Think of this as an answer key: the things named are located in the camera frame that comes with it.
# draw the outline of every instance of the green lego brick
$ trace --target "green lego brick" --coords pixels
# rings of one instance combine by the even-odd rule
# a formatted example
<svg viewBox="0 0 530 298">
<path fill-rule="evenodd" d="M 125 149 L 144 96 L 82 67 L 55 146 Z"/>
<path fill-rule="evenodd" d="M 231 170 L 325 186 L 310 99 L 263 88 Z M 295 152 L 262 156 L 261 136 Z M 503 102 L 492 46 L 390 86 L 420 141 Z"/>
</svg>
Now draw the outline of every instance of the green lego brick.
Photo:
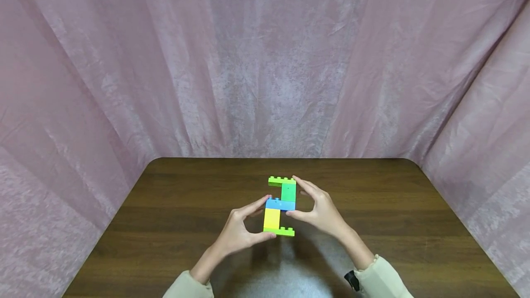
<svg viewBox="0 0 530 298">
<path fill-rule="evenodd" d="M 269 185 L 270 186 L 282 186 L 282 183 L 288 183 L 288 184 L 296 184 L 296 181 L 293 179 L 293 178 L 287 178 L 287 177 L 284 177 L 284 178 L 281 178 L 281 177 L 274 177 L 274 176 L 271 176 L 269 177 Z"/>
<path fill-rule="evenodd" d="M 294 237 L 294 235 L 295 235 L 295 231 L 293 230 L 293 228 L 287 228 L 287 229 L 285 229 L 285 226 L 280 227 L 280 229 L 264 228 L 264 231 L 266 231 L 266 232 L 273 232 L 273 233 L 275 233 L 276 235 L 281 235 L 281 236 L 290 236 L 290 237 Z"/>
<path fill-rule="evenodd" d="M 296 184 L 282 184 L 282 201 L 292 201 L 296 203 Z"/>
</svg>

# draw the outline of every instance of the lego brick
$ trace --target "lego brick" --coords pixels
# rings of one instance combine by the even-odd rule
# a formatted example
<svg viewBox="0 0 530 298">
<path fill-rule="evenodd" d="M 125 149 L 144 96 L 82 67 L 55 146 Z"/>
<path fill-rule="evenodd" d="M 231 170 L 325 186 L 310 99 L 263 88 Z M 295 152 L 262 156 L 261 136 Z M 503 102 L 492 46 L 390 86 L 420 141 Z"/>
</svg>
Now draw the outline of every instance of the lego brick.
<svg viewBox="0 0 530 298">
<path fill-rule="evenodd" d="M 293 201 L 281 201 L 278 198 L 269 198 L 265 203 L 265 208 L 272 208 L 280 211 L 294 211 L 296 204 Z"/>
<path fill-rule="evenodd" d="M 281 178 L 279 176 L 277 176 L 277 177 L 274 177 L 274 176 L 269 177 L 269 185 L 270 186 L 280 187 L 280 186 L 282 186 L 282 183 L 296 184 L 296 181 L 293 178 L 287 178 L 287 177 L 284 177 L 284 178 Z"/>
<path fill-rule="evenodd" d="M 282 183 L 282 201 L 296 203 L 296 184 Z"/>
<path fill-rule="evenodd" d="M 266 232 L 273 232 L 273 233 L 275 233 L 276 235 L 281 235 L 281 236 L 291 236 L 291 237 L 294 237 L 294 235 L 295 235 L 295 231 L 293 230 L 293 228 L 287 228 L 287 229 L 285 229 L 285 226 L 281 227 L 280 229 L 264 228 L 264 231 L 266 231 Z"/>
<path fill-rule="evenodd" d="M 265 208 L 264 228 L 278 229 L 280 226 L 280 210 Z"/>
</svg>

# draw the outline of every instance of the beige sleeve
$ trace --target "beige sleeve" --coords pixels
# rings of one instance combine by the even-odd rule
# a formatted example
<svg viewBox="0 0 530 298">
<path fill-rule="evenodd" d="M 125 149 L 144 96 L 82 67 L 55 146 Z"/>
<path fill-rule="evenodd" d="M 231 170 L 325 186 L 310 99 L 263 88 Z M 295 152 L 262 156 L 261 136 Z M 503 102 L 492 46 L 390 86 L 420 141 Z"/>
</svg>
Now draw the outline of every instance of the beige sleeve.
<svg viewBox="0 0 530 298">
<path fill-rule="evenodd" d="M 167 289 L 163 298 L 213 298 L 212 285 L 210 282 L 200 284 L 186 270 Z"/>
<path fill-rule="evenodd" d="M 355 270 L 355 276 L 365 297 L 412 298 L 394 267 L 378 255 L 365 270 Z"/>
</svg>

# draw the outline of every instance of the brown tabletop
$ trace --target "brown tabletop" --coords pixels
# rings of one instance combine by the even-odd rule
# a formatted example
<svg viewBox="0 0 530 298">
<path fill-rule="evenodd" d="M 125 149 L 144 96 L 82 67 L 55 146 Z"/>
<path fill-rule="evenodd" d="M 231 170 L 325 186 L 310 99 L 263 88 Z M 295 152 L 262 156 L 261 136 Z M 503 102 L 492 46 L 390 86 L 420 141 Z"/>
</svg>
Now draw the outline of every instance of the brown tabletop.
<svg viewBox="0 0 530 298">
<path fill-rule="evenodd" d="M 193 267 L 232 208 L 295 174 L 327 190 L 372 252 L 416 297 L 517 297 L 436 189 L 404 159 L 157 159 L 145 169 L 64 297 L 161 297 Z M 297 209 L 311 200 L 297 197 Z M 282 214 L 278 237 L 227 258 L 216 297 L 355 297 L 352 263 L 334 239 Z M 258 232 L 263 216 L 248 220 Z"/>
</svg>

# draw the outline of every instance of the curtain fold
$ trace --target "curtain fold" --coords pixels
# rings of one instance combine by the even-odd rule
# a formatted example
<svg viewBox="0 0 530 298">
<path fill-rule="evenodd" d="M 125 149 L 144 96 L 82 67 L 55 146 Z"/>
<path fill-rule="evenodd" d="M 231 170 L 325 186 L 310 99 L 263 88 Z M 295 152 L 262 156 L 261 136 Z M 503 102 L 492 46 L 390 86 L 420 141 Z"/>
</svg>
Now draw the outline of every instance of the curtain fold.
<svg viewBox="0 0 530 298">
<path fill-rule="evenodd" d="M 0 295 L 59 297 L 147 163 L 219 156 L 412 159 L 530 297 L 529 27 L 528 0 L 0 0 Z"/>
</svg>

